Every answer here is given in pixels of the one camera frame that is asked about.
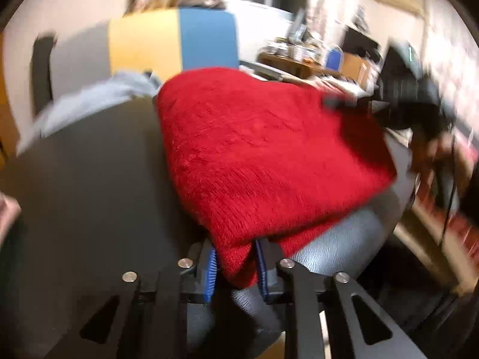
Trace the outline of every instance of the red knit sweater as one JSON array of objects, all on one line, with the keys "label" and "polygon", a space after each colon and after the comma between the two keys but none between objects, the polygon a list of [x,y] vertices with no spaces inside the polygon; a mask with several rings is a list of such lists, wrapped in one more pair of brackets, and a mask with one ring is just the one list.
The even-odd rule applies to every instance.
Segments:
[{"label": "red knit sweater", "polygon": [[181,73],[158,95],[178,195],[239,287],[256,279],[253,239],[291,255],[396,176],[382,129],[364,114],[323,109],[324,94],[209,68]]}]

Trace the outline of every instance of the black table surface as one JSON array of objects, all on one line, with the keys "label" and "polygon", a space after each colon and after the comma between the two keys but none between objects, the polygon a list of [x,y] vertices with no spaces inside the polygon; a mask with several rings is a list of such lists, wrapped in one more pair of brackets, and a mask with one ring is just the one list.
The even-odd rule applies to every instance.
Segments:
[{"label": "black table surface", "polygon": [[181,210],[151,100],[37,141],[0,174],[22,214],[0,248],[0,358],[42,358],[126,271],[153,275],[202,232]]}]

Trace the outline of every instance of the desk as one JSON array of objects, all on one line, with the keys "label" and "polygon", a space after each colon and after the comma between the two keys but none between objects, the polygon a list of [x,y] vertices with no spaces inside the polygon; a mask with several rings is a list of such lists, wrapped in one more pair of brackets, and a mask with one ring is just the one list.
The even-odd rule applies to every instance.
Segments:
[{"label": "desk", "polygon": [[335,78],[341,77],[340,72],[327,69],[316,63],[298,62],[291,58],[268,54],[266,52],[261,52],[258,55],[258,62],[283,70],[301,79],[309,78],[314,74],[329,74]]}]

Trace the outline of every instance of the cardboard box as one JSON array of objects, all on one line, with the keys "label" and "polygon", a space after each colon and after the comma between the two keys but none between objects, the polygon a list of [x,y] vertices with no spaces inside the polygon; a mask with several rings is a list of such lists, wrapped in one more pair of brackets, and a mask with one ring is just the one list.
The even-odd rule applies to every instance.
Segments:
[{"label": "cardboard box", "polygon": [[341,74],[346,78],[352,79],[363,90],[366,90],[367,81],[371,74],[371,62],[357,55],[345,52],[341,66]]}]

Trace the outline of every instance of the computer monitor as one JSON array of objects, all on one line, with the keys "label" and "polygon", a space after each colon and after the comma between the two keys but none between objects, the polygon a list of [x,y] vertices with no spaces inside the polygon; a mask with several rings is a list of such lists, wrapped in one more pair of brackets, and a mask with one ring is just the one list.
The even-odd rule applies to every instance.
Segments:
[{"label": "computer monitor", "polygon": [[375,63],[378,63],[381,57],[378,50],[378,42],[375,42],[351,27],[346,28],[344,39],[339,46],[341,47],[342,52],[358,55],[361,58],[365,58],[367,53],[368,58]]},{"label": "computer monitor", "polygon": [[418,80],[421,76],[421,61],[414,48],[408,42],[390,40],[379,78],[382,81],[406,78]]}]

